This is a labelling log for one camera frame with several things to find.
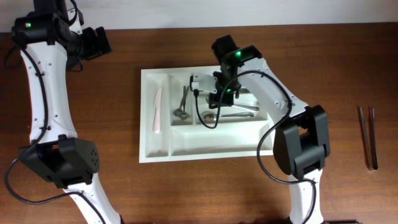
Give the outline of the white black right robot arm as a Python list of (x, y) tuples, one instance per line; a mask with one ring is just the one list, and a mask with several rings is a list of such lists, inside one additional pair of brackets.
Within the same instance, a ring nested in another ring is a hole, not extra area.
[(255, 46), (239, 48), (230, 35), (216, 39), (211, 49), (220, 64), (210, 108), (231, 106), (241, 88), (247, 88), (266, 109), (274, 125), (259, 140), (274, 135), (273, 155), (287, 180), (269, 178), (289, 186), (291, 223), (323, 223), (320, 211), (320, 177), (330, 155), (328, 116), (320, 106), (309, 106), (297, 98), (272, 73)]

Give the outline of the small metal teaspoon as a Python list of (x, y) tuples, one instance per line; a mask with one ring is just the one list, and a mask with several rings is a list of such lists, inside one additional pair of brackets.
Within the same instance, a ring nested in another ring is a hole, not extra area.
[(183, 87), (183, 97), (182, 97), (182, 100), (180, 102), (180, 109), (179, 109), (179, 118), (182, 119), (182, 120), (185, 120), (185, 119), (188, 118), (188, 114), (185, 111), (188, 92), (189, 92), (189, 87), (188, 86), (184, 86)]
[(174, 116), (179, 117), (179, 109), (180, 109), (180, 106), (173, 111)]

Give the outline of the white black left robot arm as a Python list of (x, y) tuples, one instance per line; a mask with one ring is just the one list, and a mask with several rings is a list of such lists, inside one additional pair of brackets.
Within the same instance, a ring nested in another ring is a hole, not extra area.
[(111, 52), (102, 27), (84, 27), (81, 11), (64, 1), (35, 1), (17, 18), (11, 38), (21, 51), (30, 90), (30, 144), (17, 160), (71, 197), (88, 223), (122, 223), (99, 179), (94, 142), (80, 139), (70, 115), (66, 73)]

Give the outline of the pink plastic knife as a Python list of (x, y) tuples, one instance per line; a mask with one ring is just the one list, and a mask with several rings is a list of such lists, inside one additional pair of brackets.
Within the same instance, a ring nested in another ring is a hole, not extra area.
[(153, 122), (153, 132), (159, 134), (161, 132), (161, 104), (162, 104), (162, 90), (163, 88), (159, 88), (154, 97), (154, 106), (155, 106), (155, 114), (154, 114), (154, 122)]

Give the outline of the large metal spoon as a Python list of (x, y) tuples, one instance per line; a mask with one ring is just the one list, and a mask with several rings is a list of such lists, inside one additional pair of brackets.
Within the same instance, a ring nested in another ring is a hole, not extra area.
[(232, 105), (232, 107), (250, 111), (250, 112), (256, 112), (256, 113), (260, 111), (259, 107), (256, 107), (256, 106), (246, 106), (246, 105), (235, 104), (235, 105)]
[[(200, 118), (206, 122), (215, 122), (216, 121), (216, 113), (212, 111), (204, 111), (200, 113)], [(252, 112), (243, 112), (243, 113), (231, 113), (231, 114), (220, 114), (220, 118), (234, 118), (234, 117), (242, 117), (242, 118), (253, 118), (255, 116)]]

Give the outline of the metal chopstick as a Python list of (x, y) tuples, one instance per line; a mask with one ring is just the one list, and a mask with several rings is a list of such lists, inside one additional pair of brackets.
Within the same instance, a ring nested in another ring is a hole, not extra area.
[(371, 145), (371, 160), (373, 170), (378, 170), (378, 159), (376, 150), (376, 135), (375, 135), (375, 109), (374, 107), (369, 108), (369, 135)]
[(358, 116), (359, 116), (361, 135), (362, 135), (363, 145), (364, 145), (366, 165), (367, 165), (367, 168), (369, 171), (373, 171), (374, 169), (373, 169), (373, 163), (372, 163), (372, 158), (371, 158), (371, 148), (370, 148), (368, 133), (367, 133), (367, 129), (366, 129), (366, 121), (365, 121), (363, 109), (361, 106), (358, 106)]

